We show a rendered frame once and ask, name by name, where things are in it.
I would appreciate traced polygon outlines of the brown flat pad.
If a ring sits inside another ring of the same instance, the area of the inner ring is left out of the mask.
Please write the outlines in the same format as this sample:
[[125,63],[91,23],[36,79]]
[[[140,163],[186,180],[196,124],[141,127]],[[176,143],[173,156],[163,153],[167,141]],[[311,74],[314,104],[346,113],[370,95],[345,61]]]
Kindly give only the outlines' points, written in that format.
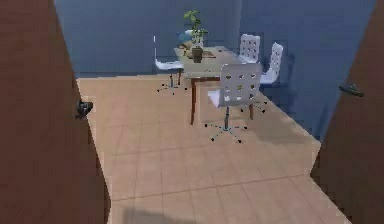
[[[192,50],[189,50],[186,52],[186,56],[189,58],[189,59],[193,59],[193,54],[192,54]],[[211,51],[203,51],[202,53],[202,58],[216,58],[216,56],[211,52]]]

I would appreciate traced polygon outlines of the white swivel chair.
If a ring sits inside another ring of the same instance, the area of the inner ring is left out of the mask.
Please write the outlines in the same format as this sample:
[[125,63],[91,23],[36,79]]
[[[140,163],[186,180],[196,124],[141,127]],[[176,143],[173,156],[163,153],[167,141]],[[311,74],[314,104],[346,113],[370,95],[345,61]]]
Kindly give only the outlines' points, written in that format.
[[265,73],[261,75],[262,85],[273,84],[278,79],[283,50],[283,46],[277,42],[272,44],[269,68]]
[[219,88],[208,92],[208,97],[216,108],[225,108],[224,123],[222,126],[216,124],[205,123],[205,127],[218,128],[214,136],[210,138],[214,141],[218,136],[227,132],[230,133],[238,143],[242,143],[234,133],[234,129],[247,129],[247,126],[230,126],[230,108],[233,106],[247,106],[249,109],[256,107],[262,113],[265,109],[260,103],[266,105],[265,101],[256,99],[259,93],[262,68],[259,63],[242,63],[242,64],[224,64],[221,67],[219,77]]
[[260,37],[250,34],[243,34],[240,38],[239,56],[247,63],[256,63],[258,61],[260,49]]
[[[156,36],[153,36],[153,43],[156,43]],[[173,76],[170,76],[170,84],[163,84],[160,89],[158,89],[158,92],[161,90],[167,90],[171,89],[172,91],[175,88],[178,88],[181,85],[181,73],[184,69],[183,64],[180,61],[168,61],[168,62],[161,62],[158,60],[157,57],[157,45],[154,45],[154,62],[158,70],[162,71],[170,71],[170,70],[176,70],[178,73],[177,77],[177,84],[174,84]]]

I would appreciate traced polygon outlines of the beige dining table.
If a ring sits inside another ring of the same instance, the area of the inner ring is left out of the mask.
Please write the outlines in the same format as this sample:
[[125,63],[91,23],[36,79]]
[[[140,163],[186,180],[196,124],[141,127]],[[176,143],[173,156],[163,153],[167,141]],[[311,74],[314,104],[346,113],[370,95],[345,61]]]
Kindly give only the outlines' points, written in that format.
[[184,66],[183,76],[186,79],[189,79],[191,83],[191,125],[193,125],[195,121],[197,99],[196,84],[198,82],[219,81],[221,67],[224,64],[242,64],[248,62],[248,59],[238,56],[224,46],[205,47],[205,50],[211,52],[214,55],[214,58],[203,58],[200,63],[195,63],[184,54],[182,49],[174,49],[179,61]]

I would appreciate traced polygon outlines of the green house plant in pot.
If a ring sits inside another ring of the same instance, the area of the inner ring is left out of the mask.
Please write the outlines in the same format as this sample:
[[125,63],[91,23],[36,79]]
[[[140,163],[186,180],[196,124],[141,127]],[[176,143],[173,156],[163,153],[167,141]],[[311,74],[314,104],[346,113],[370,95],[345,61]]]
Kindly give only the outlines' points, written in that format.
[[198,10],[189,10],[184,14],[185,19],[189,19],[192,23],[192,56],[195,63],[202,61],[203,55],[203,37],[208,31],[201,27],[201,20],[198,16]]

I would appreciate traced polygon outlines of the blue round object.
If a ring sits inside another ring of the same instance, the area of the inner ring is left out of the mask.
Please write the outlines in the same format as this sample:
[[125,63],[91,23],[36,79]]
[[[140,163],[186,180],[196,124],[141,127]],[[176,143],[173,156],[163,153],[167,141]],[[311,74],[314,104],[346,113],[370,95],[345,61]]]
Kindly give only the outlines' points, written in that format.
[[186,32],[177,32],[177,44],[182,45],[188,41],[192,40],[192,36],[190,34],[187,34]]

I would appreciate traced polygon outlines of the brown wooden room door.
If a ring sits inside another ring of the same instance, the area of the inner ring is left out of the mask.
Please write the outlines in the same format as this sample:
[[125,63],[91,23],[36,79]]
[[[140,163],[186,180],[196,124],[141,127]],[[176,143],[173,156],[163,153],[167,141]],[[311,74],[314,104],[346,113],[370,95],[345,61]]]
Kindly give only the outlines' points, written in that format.
[[310,177],[352,224],[384,224],[384,0],[376,0]]
[[0,224],[107,224],[54,0],[0,0]]

